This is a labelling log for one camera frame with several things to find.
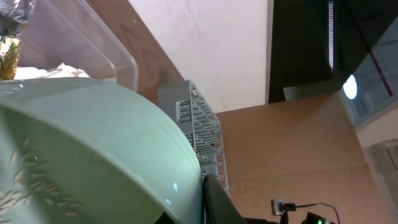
dish drying rack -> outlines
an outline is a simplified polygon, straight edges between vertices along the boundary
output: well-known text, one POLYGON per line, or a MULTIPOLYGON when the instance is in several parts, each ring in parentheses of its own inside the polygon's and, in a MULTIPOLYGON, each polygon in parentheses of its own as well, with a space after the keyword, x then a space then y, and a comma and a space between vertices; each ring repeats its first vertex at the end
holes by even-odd
POLYGON ((192 81, 163 84, 158 107, 179 126, 195 151, 202 177, 216 175, 229 195, 220 121, 192 81))

black object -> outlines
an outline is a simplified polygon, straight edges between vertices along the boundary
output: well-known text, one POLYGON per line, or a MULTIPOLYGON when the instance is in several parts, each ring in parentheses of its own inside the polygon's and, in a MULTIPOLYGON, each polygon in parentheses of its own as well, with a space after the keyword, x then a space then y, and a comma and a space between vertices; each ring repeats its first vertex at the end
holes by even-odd
POLYGON ((296 204, 294 204, 294 203, 284 203, 284 210, 286 212, 295 212, 296 211, 296 204))
POLYGON ((289 216, 287 215, 287 212, 285 212, 281 217, 280 217, 280 223, 279 224, 288 224, 289 223, 289 216))
POLYGON ((302 222, 302 224, 335 224, 326 218, 322 218, 319 215, 308 212, 307 218, 302 222))
POLYGON ((208 174, 203 179, 203 203, 208 224, 277 224, 267 220, 243 218, 213 174, 208 174))
POLYGON ((155 224, 174 224, 173 220, 164 212, 155 224))

